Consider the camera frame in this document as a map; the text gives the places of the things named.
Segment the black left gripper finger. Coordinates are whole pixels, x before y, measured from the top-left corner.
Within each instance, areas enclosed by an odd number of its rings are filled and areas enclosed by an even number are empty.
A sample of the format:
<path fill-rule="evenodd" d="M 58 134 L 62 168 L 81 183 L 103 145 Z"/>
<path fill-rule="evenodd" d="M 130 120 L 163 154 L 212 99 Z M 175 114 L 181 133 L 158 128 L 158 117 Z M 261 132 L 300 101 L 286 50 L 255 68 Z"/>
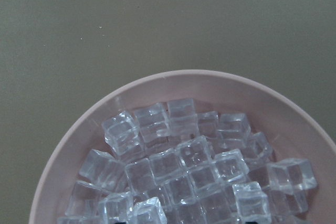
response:
<path fill-rule="evenodd" d="M 258 224 L 257 221 L 246 221 L 244 224 Z"/>

